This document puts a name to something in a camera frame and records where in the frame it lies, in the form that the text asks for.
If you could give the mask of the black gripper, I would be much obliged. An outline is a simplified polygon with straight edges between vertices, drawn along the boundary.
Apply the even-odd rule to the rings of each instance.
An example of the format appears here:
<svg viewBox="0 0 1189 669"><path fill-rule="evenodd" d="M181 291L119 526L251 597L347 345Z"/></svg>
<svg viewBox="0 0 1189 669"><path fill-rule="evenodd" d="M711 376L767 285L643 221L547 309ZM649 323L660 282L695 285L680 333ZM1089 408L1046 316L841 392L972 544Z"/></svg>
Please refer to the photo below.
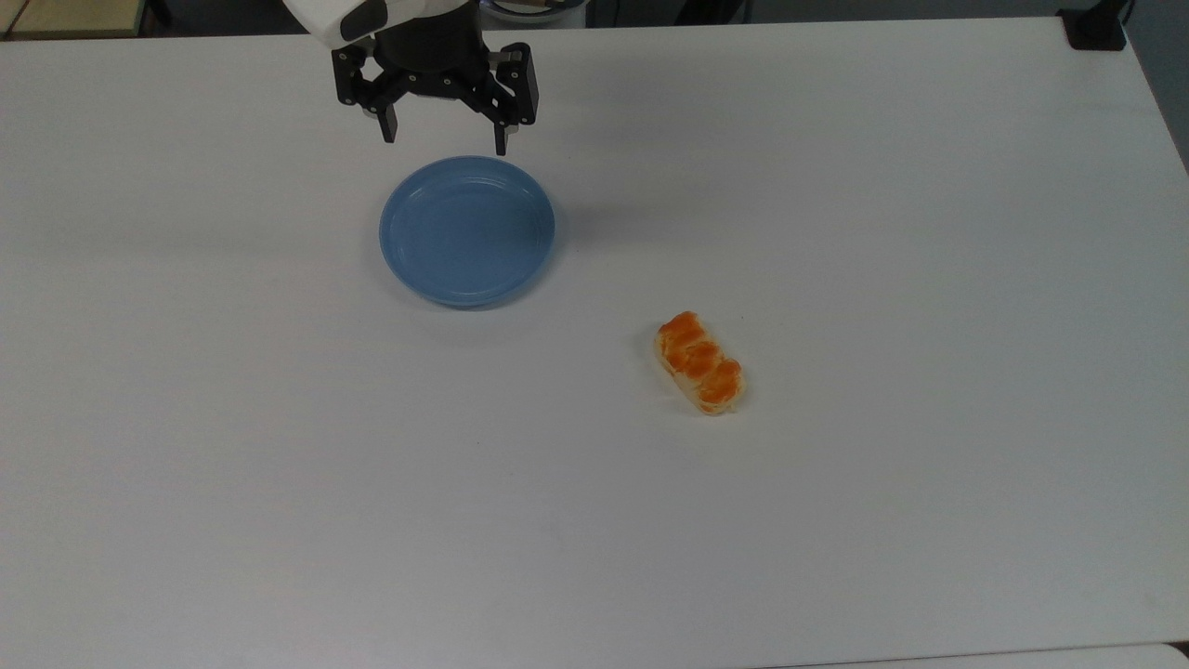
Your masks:
<svg viewBox="0 0 1189 669"><path fill-rule="evenodd" d="M531 48L524 42L487 50L478 4L447 1L442 13L413 18L332 51L336 97L360 106L380 127L383 140L398 135L395 103L405 94L463 100L493 127L493 152L537 119L539 87Z"/></svg>

